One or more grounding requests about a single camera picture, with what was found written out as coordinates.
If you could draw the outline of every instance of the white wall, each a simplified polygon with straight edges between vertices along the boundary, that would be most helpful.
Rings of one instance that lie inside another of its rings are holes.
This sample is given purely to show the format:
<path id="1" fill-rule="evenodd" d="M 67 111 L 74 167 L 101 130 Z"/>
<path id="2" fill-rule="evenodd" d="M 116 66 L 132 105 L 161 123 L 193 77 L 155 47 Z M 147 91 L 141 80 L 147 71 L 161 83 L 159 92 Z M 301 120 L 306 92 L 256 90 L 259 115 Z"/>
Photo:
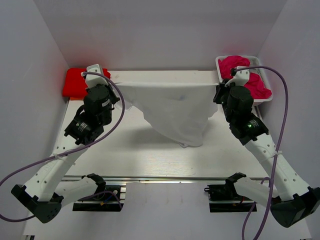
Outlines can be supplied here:
<path id="1" fill-rule="evenodd" d="M 289 114 L 282 150 L 312 186 L 320 187 L 320 1 L 289 0 L 265 41 L 259 58 L 283 74 L 289 89 Z M 261 111 L 274 138 L 284 112 L 281 81 L 270 74 L 273 100 Z M 320 240 L 320 209 L 307 218 L 312 239 Z"/>
<path id="2" fill-rule="evenodd" d="M 66 106 L 61 97 L 67 63 L 32 0 L 0 7 L 0 178 L 48 156 Z M 27 210 L 11 195 L 35 169 L 0 187 L 0 213 L 24 218 Z M 20 239 L 24 223 L 0 220 L 0 239 Z"/>
<path id="3" fill-rule="evenodd" d="M 286 0 L 34 0 L 69 66 L 214 69 L 256 56 Z"/>

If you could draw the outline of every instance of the white cloth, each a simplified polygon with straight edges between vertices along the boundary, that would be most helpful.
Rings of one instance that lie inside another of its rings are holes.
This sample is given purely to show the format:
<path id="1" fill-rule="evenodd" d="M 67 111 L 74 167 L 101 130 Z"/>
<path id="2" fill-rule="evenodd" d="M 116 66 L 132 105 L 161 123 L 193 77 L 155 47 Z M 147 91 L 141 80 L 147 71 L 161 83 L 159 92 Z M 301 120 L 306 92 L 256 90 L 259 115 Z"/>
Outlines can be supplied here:
<path id="1" fill-rule="evenodd" d="M 125 108 L 138 108 L 157 132 L 183 148 L 203 144 L 202 133 L 208 118 L 218 110 L 213 103 L 216 84 L 123 82 L 116 85 L 124 96 Z"/>

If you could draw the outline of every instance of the red towel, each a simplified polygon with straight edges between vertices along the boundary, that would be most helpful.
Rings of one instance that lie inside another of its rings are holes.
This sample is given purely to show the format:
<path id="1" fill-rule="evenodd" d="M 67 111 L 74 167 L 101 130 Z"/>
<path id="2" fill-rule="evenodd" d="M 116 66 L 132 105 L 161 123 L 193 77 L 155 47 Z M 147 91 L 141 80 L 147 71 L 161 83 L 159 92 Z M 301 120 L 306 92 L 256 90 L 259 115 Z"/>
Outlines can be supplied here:
<path id="1" fill-rule="evenodd" d="M 81 76 L 81 73 L 85 71 L 85 68 L 70 68 L 66 72 L 65 83 L 62 90 L 63 97 L 83 99 L 87 95 L 86 88 L 88 86 L 85 79 Z M 108 78 L 111 76 L 106 68 L 103 68 L 103 74 Z"/>
<path id="2" fill-rule="evenodd" d="M 249 59 L 242 56 L 227 56 L 224 60 L 218 60 L 220 74 L 222 79 L 232 79 L 231 69 L 237 66 L 249 67 Z M 258 74 L 250 72 L 249 81 L 244 85 L 250 90 L 251 96 L 254 99 L 268 99 L 272 92 L 265 88 L 264 82 Z"/>

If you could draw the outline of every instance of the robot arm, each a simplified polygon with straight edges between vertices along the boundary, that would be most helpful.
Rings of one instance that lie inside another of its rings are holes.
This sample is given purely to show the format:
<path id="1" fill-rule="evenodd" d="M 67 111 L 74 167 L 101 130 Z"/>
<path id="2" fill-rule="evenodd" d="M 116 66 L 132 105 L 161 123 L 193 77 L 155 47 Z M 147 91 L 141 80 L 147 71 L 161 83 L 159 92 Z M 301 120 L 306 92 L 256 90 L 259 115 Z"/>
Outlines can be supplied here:
<path id="1" fill-rule="evenodd" d="M 274 156 L 278 155 L 274 176 L 276 190 L 272 193 L 270 209 L 278 223 L 288 228 L 317 209 L 320 188 L 311 188 L 289 165 L 282 153 L 276 152 L 268 128 L 251 113 L 254 100 L 250 91 L 244 87 L 246 80 L 249 80 L 246 72 L 237 71 L 232 81 L 220 83 L 216 87 L 213 101 L 222 105 L 232 134 L 256 157 L 269 176 Z M 266 206 L 269 191 L 269 187 L 249 179 L 243 173 L 236 173 L 226 180 L 223 194 L 233 198 L 245 196 Z M 217 193 L 211 191 L 210 197 L 211 194 L 214 196 Z"/>
<path id="2" fill-rule="evenodd" d="M 87 71 L 103 74 L 98 64 L 89 66 Z M 105 181 L 94 173 L 63 187 L 60 185 L 69 168 L 88 148 L 66 156 L 59 154 L 93 143 L 103 133 L 104 126 L 111 122 L 113 105 L 119 100 L 103 77 L 88 74 L 85 82 L 88 94 L 65 129 L 60 145 L 55 146 L 52 156 L 56 159 L 42 166 L 24 185 L 15 185 L 11 190 L 42 223 L 51 221 L 65 205 L 105 190 Z"/>

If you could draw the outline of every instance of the white tray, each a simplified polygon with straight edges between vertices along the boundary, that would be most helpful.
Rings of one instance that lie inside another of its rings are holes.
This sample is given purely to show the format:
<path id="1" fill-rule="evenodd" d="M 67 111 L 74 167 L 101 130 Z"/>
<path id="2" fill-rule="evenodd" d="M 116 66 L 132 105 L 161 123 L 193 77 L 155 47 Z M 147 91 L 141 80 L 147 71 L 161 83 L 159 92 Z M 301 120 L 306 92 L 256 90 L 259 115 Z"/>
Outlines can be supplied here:
<path id="1" fill-rule="evenodd" d="M 216 69 L 217 69 L 217 72 L 218 72 L 218 77 L 219 77 L 220 83 L 222 83 L 223 79 L 221 78 L 218 60 L 221 60 L 221 61 L 222 61 L 222 60 L 224 60 L 226 57 L 228 57 L 228 56 L 218 56 L 218 57 L 215 58 L 215 64 L 216 64 Z M 260 63 L 260 61 L 259 61 L 259 58 L 257 58 L 256 56 L 245 56 L 245 55 L 242 55 L 241 57 L 246 58 L 246 59 L 249 59 L 249 60 L 250 60 L 250 66 L 261 65 L 261 63 Z M 269 81 L 268 81 L 268 79 L 267 79 L 265 70 L 264 70 L 263 68 L 250 69 L 249 71 L 250 71 L 251 73 L 259 74 L 261 80 L 263 81 L 264 86 L 265 86 L 267 89 L 270 89 L 271 92 L 272 92 L 272 89 L 271 89 L 270 84 L 269 84 Z M 260 104 L 263 103 L 263 102 L 269 102 L 269 101 L 272 100 L 272 98 L 273 98 L 273 95 L 271 94 L 271 96 L 270 96 L 269 98 L 267 98 L 267 99 L 254 99 L 254 100 L 253 100 L 253 106 L 258 106 L 258 105 L 260 105 Z"/>

